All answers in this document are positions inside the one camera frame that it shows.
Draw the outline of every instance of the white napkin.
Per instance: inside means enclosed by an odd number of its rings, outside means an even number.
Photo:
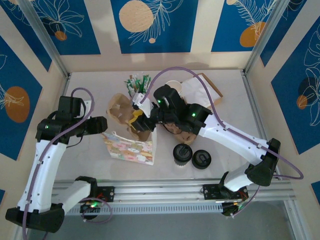
[[[203,80],[205,86],[208,88],[213,102],[219,99],[219,94],[210,86],[207,80],[202,75],[199,75],[199,77]],[[207,93],[196,77],[182,82],[181,96],[188,104],[200,104],[205,108],[210,107],[210,101]]]

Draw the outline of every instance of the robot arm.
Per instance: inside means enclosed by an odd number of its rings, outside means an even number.
[[[81,98],[60,97],[58,111],[42,120],[37,126],[35,157],[25,191],[17,207],[8,209],[5,215],[5,218],[10,222],[22,226],[25,207],[29,203],[26,227],[55,233],[62,225],[65,214],[73,206],[84,198],[96,197],[97,181],[91,177],[78,177],[69,188],[54,198],[52,198],[52,189],[60,160],[70,137],[83,137],[104,132],[107,129],[107,120],[103,116],[86,119],[78,127],[58,138],[45,153],[43,161],[39,162],[40,156],[55,136],[83,119],[83,117],[78,117],[82,102]],[[38,164],[40,167],[34,181],[30,201],[27,202],[28,191]]]
[[[270,185],[278,158],[262,147],[278,153],[278,140],[273,138],[267,142],[222,121],[225,125],[223,127],[209,109],[196,103],[186,104],[177,91],[168,85],[158,88],[153,96],[159,106],[154,103],[151,105],[148,98],[140,103],[144,97],[141,93],[134,96],[133,104],[144,113],[132,123],[135,129],[153,131],[156,124],[174,123],[184,132],[214,140],[244,157],[248,161],[247,164],[232,172],[226,172],[221,179],[221,191],[227,192],[227,196],[252,183],[260,186]],[[228,128],[253,139],[258,146],[233,134],[227,130]]]

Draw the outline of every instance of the black cup lid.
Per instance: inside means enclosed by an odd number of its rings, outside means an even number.
[[[205,150],[198,150],[192,157],[192,164],[197,169],[206,169],[211,163],[211,156]]]
[[[189,145],[180,143],[174,147],[173,157],[179,162],[188,162],[192,158],[192,149]]]

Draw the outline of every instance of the yellow object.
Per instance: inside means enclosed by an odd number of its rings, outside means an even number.
[[[134,123],[139,116],[141,116],[142,114],[144,114],[144,112],[143,112],[141,109],[139,109],[139,110],[133,111],[132,114],[133,114],[133,118],[132,118],[131,120],[129,120],[129,125],[130,125],[131,127],[133,127],[134,130],[136,130],[135,127],[132,126],[132,123]]]

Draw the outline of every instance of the orange circle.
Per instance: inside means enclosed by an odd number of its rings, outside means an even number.
[[[30,100],[26,90],[19,86],[12,86],[6,91],[4,100],[8,117],[18,124],[23,123],[30,111]]]
[[[266,23],[264,21],[260,21],[245,29],[240,36],[241,46],[245,48],[255,46],[265,25]]]
[[[306,106],[308,104],[308,99],[306,96],[304,95],[300,95],[298,97],[298,99],[296,100],[296,105],[298,106],[298,108],[300,108],[301,110],[305,109]]]
[[[54,36],[60,41],[67,40],[67,35],[63,31],[56,31]]]

